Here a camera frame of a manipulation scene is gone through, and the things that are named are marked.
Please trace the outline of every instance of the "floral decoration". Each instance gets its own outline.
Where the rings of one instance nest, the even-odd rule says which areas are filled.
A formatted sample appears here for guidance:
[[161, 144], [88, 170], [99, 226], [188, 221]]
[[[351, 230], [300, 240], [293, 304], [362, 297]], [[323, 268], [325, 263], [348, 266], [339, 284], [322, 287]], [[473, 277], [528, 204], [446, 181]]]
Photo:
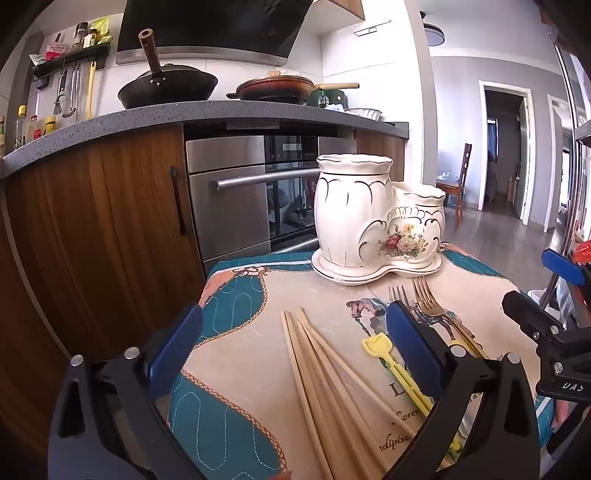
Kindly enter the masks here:
[[419, 253], [427, 249], [427, 241], [421, 233], [413, 233], [414, 225], [406, 223], [402, 230], [394, 225], [394, 231], [386, 237], [385, 241], [379, 241], [379, 254], [390, 257], [416, 258]]

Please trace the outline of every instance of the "wooden cabinet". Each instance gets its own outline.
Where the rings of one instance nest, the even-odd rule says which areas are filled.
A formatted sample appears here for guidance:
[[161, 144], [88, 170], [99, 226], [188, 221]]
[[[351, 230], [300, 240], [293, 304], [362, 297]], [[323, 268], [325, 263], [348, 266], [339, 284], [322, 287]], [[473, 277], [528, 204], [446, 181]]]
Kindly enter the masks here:
[[[0, 306], [0, 458], [11, 452], [9, 460], [24, 462], [23, 476], [14, 478], [46, 478], [49, 425], [67, 358], [23, 285], [1, 213]], [[0, 463], [3, 478], [13, 478]]]
[[392, 181], [404, 180], [404, 140], [398, 137], [355, 131], [353, 137], [357, 140], [357, 153], [366, 155], [380, 155], [392, 159], [390, 179]]
[[344, 8], [345, 10], [351, 12], [356, 17], [359, 17], [361, 20], [365, 20], [365, 15], [363, 13], [363, 5], [361, 4], [361, 0], [329, 0], [334, 4]]
[[70, 354], [112, 358], [199, 301], [181, 126], [52, 155], [7, 178], [7, 202], [33, 292]]

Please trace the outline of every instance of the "ceiling light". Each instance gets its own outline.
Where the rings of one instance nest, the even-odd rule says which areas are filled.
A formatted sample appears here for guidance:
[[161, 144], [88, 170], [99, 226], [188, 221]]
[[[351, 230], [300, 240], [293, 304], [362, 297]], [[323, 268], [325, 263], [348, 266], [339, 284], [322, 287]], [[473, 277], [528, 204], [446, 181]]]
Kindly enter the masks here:
[[[425, 12], [421, 12], [421, 18], [425, 18]], [[436, 47], [445, 42], [445, 35], [441, 28], [429, 23], [423, 23], [423, 26], [425, 27], [425, 33], [427, 34], [427, 44], [430, 47]]]

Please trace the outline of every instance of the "dining table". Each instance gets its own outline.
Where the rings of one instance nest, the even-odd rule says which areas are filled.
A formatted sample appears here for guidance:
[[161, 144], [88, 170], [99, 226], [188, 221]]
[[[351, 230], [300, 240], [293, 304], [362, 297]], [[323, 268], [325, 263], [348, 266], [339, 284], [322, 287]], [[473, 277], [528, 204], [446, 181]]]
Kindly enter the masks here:
[[[425, 278], [433, 296], [488, 358], [519, 355], [543, 445], [554, 403], [535, 394], [540, 378], [536, 343], [501, 306], [504, 295], [518, 288], [453, 244], [442, 243], [437, 254], [441, 268]], [[200, 299], [203, 330], [173, 385], [167, 419], [208, 480], [324, 478], [290, 364], [283, 311], [301, 307], [315, 330], [400, 420], [415, 431], [424, 421], [384, 363], [362, 347], [364, 339], [388, 334], [385, 312], [392, 288], [404, 288], [409, 303], [416, 302], [412, 279], [387, 274], [365, 285], [344, 286], [317, 274], [311, 255], [237, 258], [218, 263], [209, 274]], [[460, 340], [444, 317], [428, 324], [448, 345]], [[395, 345], [392, 356], [404, 362]], [[339, 370], [339, 375], [377, 441], [378, 455], [393, 465], [411, 438], [346, 374]], [[474, 418], [479, 401], [480, 394], [472, 395], [465, 418]]]

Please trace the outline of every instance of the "gold fork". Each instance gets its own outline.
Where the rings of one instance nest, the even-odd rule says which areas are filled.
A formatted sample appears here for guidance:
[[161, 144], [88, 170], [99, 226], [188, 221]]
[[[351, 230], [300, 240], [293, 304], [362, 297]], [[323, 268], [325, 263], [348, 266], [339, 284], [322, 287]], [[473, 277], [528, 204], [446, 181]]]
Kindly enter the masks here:
[[450, 317], [447, 314], [447, 311], [441, 307], [441, 305], [439, 305], [433, 296], [431, 289], [429, 288], [427, 280], [425, 280], [424, 277], [413, 278], [413, 288], [414, 294], [417, 298], [418, 307], [425, 315], [428, 317], [443, 317], [446, 319], [460, 333], [462, 338], [474, 351], [476, 356], [488, 359], [482, 348], [480, 348], [480, 346], [472, 339], [470, 334], [464, 330], [463, 325], [461, 325], [456, 319]]

